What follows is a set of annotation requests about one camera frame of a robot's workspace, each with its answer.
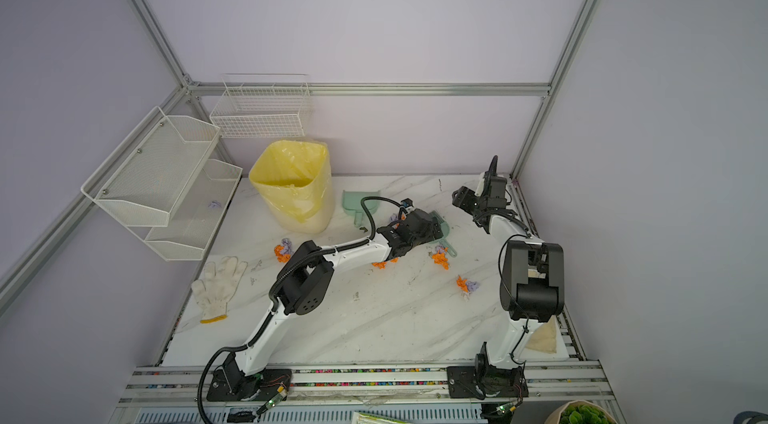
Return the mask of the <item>orange scraps centre cluster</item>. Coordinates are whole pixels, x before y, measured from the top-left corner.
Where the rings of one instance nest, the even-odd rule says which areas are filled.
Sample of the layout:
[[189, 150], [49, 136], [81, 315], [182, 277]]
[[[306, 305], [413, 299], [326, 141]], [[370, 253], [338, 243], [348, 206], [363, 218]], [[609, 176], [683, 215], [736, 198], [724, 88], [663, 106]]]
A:
[[385, 269], [389, 264], [397, 263], [398, 260], [399, 260], [399, 258], [393, 258], [393, 259], [388, 260], [388, 261], [374, 262], [374, 263], [372, 263], [372, 266], [374, 266], [375, 268], [378, 268], [378, 269]]

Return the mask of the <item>orange paper scrap near bin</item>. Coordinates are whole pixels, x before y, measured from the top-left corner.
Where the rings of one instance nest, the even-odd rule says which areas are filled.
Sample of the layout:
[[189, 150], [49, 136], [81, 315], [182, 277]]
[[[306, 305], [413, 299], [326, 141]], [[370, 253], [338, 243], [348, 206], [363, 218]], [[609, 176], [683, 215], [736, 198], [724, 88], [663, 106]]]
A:
[[278, 244], [278, 245], [275, 246], [274, 254], [276, 256], [276, 259], [280, 263], [287, 263], [290, 260], [291, 256], [292, 256], [291, 248], [290, 247], [286, 247], [286, 246], [284, 246], [282, 244]]

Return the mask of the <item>cream trash bin yellow liner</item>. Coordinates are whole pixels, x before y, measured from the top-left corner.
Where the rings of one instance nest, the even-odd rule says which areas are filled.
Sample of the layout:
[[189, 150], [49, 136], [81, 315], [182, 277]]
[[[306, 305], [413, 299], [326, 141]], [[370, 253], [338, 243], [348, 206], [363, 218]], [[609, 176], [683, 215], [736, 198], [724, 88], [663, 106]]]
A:
[[335, 193], [325, 143], [274, 141], [252, 166], [249, 181], [282, 228], [320, 234], [330, 224]]

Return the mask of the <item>orange purple scraps front right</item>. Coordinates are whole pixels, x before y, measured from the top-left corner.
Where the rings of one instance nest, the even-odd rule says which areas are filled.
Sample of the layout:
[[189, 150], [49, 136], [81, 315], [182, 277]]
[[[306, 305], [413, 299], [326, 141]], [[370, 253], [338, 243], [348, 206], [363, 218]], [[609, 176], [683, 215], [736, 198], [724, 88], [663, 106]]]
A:
[[479, 288], [478, 282], [469, 280], [467, 278], [463, 278], [460, 275], [458, 275], [456, 278], [456, 285], [461, 290], [461, 292], [466, 296], [471, 295], [473, 292], [475, 292]]

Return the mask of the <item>green plant in pot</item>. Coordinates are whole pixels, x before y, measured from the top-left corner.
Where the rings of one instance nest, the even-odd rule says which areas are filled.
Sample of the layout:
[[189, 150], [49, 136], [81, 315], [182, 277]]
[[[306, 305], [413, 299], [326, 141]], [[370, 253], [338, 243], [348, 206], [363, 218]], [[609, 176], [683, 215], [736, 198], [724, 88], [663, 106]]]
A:
[[616, 419], [605, 409], [589, 401], [570, 401], [555, 409], [545, 424], [616, 424]]

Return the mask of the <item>aluminium front rail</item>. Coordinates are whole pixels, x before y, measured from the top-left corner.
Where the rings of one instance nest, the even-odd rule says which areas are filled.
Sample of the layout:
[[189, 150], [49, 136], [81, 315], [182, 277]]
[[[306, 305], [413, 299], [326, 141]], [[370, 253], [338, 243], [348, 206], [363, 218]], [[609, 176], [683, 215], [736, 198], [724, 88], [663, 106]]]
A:
[[[287, 396], [264, 415], [257, 402], [207, 402], [214, 423], [349, 423], [356, 413], [411, 423], [479, 423], [509, 397], [452, 398], [445, 364], [297, 366]], [[199, 397], [209, 383], [194, 367], [139, 367], [120, 397], [112, 423], [198, 423]], [[529, 393], [514, 412], [516, 423], [544, 422], [570, 401], [588, 401], [625, 418], [597, 361], [533, 363], [525, 370]]]

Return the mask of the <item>white cotton work glove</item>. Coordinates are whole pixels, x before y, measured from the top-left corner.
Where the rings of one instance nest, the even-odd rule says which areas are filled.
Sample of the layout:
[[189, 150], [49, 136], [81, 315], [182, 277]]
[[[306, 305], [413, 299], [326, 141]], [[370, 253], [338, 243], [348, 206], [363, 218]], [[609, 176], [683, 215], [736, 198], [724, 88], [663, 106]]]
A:
[[202, 276], [191, 283], [192, 297], [201, 310], [201, 324], [227, 318], [228, 303], [235, 295], [248, 267], [236, 256], [225, 256], [220, 262], [208, 262]]

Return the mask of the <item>orange purple scraps right cluster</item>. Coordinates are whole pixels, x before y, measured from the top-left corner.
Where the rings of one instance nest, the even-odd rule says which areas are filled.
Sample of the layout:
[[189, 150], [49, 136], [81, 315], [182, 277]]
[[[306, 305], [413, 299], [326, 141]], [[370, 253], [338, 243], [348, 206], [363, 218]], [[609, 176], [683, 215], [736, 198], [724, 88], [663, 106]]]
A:
[[436, 246], [432, 251], [429, 252], [429, 256], [431, 257], [434, 264], [442, 267], [445, 270], [450, 269], [448, 253], [445, 247], [441, 245]]

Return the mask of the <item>white mesh shelf lower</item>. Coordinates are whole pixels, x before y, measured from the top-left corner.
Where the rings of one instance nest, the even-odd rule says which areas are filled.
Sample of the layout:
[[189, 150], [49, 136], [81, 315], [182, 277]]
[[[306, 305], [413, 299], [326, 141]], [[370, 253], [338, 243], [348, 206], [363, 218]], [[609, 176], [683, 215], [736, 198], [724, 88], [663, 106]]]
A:
[[133, 233], [165, 261], [202, 260], [241, 178], [241, 167], [208, 159], [168, 226]]

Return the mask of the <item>white mesh shelf upper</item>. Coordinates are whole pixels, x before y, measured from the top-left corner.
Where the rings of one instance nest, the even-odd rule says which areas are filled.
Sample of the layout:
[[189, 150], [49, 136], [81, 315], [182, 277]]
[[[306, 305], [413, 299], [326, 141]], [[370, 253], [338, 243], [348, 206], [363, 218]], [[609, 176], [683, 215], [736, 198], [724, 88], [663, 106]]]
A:
[[220, 135], [212, 123], [153, 108], [81, 193], [125, 227], [166, 227]]

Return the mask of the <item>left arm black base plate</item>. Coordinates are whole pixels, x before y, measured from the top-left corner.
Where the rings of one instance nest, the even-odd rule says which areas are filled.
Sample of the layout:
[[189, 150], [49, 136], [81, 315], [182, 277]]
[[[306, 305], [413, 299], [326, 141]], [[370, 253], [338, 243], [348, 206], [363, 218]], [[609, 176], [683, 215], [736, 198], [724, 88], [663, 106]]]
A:
[[246, 376], [236, 362], [235, 353], [227, 353], [223, 363], [215, 366], [205, 398], [209, 402], [267, 402], [290, 388], [291, 369], [267, 368]]

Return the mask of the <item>purple paper scrap near bin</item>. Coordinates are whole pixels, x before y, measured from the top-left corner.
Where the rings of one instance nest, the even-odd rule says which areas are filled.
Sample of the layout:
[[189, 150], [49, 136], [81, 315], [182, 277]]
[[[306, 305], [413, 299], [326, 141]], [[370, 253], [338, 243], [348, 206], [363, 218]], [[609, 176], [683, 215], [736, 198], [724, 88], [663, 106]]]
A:
[[290, 254], [293, 253], [292, 241], [290, 239], [283, 238], [281, 240], [281, 246], [282, 246], [282, 249], [280, 251], [281, 254], [283, 254], [283, 255], [290, 255]]

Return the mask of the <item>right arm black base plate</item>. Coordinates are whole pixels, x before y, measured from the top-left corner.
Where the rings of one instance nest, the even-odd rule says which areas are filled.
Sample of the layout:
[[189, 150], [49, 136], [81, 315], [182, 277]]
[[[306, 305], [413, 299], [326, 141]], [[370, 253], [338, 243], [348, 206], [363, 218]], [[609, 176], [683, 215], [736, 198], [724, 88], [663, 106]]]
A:
[[503, 369], [490, 363], [487, 343], [476, 354], [471, 366], [446, 368], [448, 392], [451, 398], [515, 398], [529, 396], [522, 366]]

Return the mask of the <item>green hand brush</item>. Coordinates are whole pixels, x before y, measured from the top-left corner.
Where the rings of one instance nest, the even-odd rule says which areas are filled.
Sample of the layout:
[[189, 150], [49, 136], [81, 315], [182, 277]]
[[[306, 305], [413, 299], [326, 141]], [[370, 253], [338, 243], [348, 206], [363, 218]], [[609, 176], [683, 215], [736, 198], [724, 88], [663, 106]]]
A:
[[440, 229], [442, 232], [442, 236], [434, 241], [434, 243], [436, 244], [436, 251], [438, 253], [447, 254], [450, 257], [457, 257], [458, 253], [456, 249], [448, 241], [448, 236], [450, 234], [451, 226], [437, 211], [432, 211], [431, 215], [437, 219], [437, 222], [440, 225]]

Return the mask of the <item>green plastic dustpan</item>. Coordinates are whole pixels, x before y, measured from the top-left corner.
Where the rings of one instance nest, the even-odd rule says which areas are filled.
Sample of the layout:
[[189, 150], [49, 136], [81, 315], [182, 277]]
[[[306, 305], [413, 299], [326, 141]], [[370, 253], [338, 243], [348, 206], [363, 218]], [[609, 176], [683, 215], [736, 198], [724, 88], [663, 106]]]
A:
[[362, 228], [368, 222], [363, 210], [362, 199], [370, 196], [380, 196], [379, 191], [350, 191], [342, 192], [341, 205], [346, 215], [353, 218], [354, 226]]

